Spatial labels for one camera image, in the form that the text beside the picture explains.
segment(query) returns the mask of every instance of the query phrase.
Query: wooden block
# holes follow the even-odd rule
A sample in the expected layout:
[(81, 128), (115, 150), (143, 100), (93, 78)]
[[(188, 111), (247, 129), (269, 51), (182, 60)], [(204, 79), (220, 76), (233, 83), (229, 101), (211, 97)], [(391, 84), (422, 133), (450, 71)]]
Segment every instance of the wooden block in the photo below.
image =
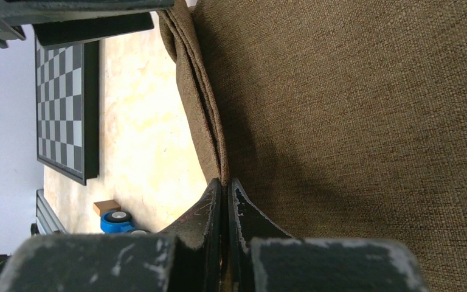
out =
[(117, 204), (115, 200), (108, 200), (108, 201), (101, 201), (94, 203), (94, 211), (99, 216), (103, 216), (103, 214), (110, 212), (110, 211), (120, 211), (120, 205)]

